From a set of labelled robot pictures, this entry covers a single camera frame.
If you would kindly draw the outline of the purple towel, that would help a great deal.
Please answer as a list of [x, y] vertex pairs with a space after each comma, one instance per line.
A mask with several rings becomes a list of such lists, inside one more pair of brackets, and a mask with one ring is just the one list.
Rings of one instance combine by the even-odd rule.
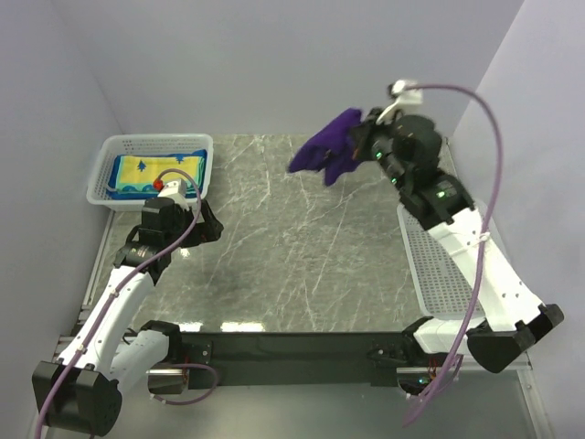
[[324, 173], [324, 185], [331, 187], [343, 174], [356, 171], [360, 162], [354, 158], [350, 130], [361, 124], [362, 111], [348, 108], [337, 115], [295, 153], [287, 171]]

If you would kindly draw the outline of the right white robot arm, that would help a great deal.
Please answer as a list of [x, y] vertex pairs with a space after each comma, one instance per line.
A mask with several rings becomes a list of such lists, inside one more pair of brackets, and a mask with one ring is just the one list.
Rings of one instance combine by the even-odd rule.
[[451, 258], [472, 288], [480, 317], [431, 317], [402, 343], [403, 357], [422, 365], [455, 340], [458, 352], [499, 373], [565, 318], [520, 279], [490, 235], [486, 211], [454, 175], [440, 166], [441, 135], [431, 119], [376, 107], [350, 131], [354, 157], [377, 162], [399, 194], [402, 207]]

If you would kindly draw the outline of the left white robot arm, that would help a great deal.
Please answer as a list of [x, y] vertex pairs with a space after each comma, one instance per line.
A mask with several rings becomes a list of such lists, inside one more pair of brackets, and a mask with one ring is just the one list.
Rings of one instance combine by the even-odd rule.
[[223, 226], [206, 200], [194, 207], [170, 197], [145, 201], [141, 221], [116, 252], [106, 288], [77, 335], [32, 376], [38, 418], [35, 436], [54, 427], [92, 437], [114, 426], [122, 396], [157, 364], [186, 362], [180, 327], [149, 321], [129, 344], [122, 339], [178, 248], [217, 241]]

